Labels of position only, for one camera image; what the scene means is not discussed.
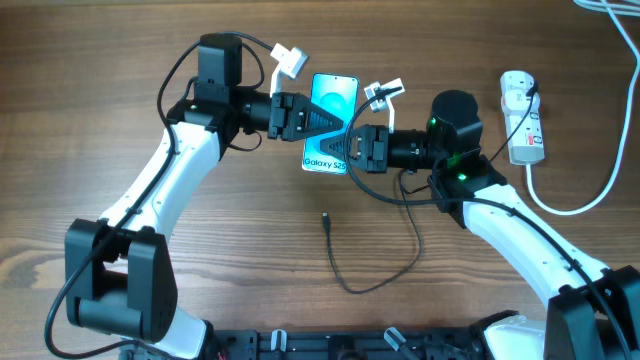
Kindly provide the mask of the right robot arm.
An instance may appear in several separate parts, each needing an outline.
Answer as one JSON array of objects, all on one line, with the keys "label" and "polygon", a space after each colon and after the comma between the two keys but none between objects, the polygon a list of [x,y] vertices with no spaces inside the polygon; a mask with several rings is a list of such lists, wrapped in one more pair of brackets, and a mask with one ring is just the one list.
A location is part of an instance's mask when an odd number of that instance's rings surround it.
[{"label": "right robot arm", "polygon": [[482,155],[481,134],[475,98],[448,90],[433,100],[423,131],[349,125],[321,148],[348,171],[430,170],[427,202],[489,243],[534,290],[545,321],[496,315],[480,331],[487,358],[638,358],[638,270],[609,268],[532,212]]}]

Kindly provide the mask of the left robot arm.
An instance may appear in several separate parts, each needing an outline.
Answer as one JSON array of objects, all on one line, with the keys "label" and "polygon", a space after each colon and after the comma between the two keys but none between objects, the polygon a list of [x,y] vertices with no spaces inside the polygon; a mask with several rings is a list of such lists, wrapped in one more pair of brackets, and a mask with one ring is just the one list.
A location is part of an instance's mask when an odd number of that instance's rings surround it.
[{"label": "left robot arm", "polygon": [[197,73],[176,104],[160,111],[164,133],[151,159],[97,220],[78,219],[66,233],[66,280],[52,307],[74,326],[115,336],[126,355],[223,357],[211,323],[178,306],[168,243],[181,213],[239,132],[294,142],[342,126],[307,96],[282,90],[307,61],[299,48],[271,45],[276,66],[263,76],[269,90],[245,85],[242,56],[258,45],[240,32],[201,36],[191,46]]}]

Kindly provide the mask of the Galaxy S25 smartphone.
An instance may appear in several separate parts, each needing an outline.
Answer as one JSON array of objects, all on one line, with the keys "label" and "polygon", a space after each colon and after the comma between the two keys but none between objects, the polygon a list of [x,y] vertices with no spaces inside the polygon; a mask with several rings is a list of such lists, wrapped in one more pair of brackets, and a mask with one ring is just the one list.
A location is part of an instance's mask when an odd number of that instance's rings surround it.
[{"label": "Galaxy S25 smartphone", "polygon": [[321,141],[343,135],[356,111],[359,79],[355,76],[330,73],[316,73],[311,86],[311,102],[323,110],[340,118],[343,126],[338,131],[329,132],[305,140],[301,167],[305,171],[331,175],[345,175],[343,160],[327,154],[321,149]]}]

